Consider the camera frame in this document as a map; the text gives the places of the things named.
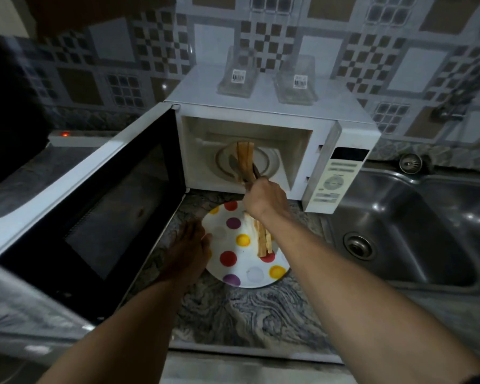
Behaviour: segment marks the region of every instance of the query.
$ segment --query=purple dot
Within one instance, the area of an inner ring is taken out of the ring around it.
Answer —
[[[238,229],[241,224],[242,223],[240,222],[240,220],[237,219],[236,217],[228,218],[228,220],[226,221],[226,225],[230,229]]]
[[[224,276],[222,281],[236,287],[240,285],[240,279],[237,275],[233,275],[232,273],[228,273],[226,276]]]

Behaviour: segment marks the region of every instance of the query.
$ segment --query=kitchen backsplash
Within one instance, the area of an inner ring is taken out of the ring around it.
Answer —
[[[371,159],[415,151],[480,170],[480,90],[464,121],[429,121],[480,72],[480,0],[177,0],[40,43],[2,39],[56,129],[121,130],[234,45],[256,49],[263,73],[315,56],[382,131]]]

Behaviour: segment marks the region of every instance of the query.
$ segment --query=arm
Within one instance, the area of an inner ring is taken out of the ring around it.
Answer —
[[[260,178],[243,199],[272,233],[341,358],[362,383],[461,383],[480,360],[432,315],[296,223]]]
[[[200,222],[182,225],[154,284],[72,346],[38,384],[158,382],[181,298],[208,260],[204,233]]]

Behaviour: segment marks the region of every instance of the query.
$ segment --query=clear plastic container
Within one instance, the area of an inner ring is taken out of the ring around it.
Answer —
[[[277,99],[282,104],[313,105],[315,94],[315,57],[298,55],[283,63],[274,78]]]
[[[228,50],[228,59],[224,78],[217,85],[217,93],[226,96],[249,98],[258,77],[256,50]]]

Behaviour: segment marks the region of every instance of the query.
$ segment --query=hand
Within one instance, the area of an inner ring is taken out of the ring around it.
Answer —
[[[181,224],[157,280],[175,279],[185,287],[194,284],[205,270],[210,251],[211,234],[205,235],[201,221]]]
[[[270,182],[267,177],[261,177],[247,187],[243,204],[247,212],[263,225],[266,224],[264,220],[271,215],[290,216],[286,193],[277,183]]]

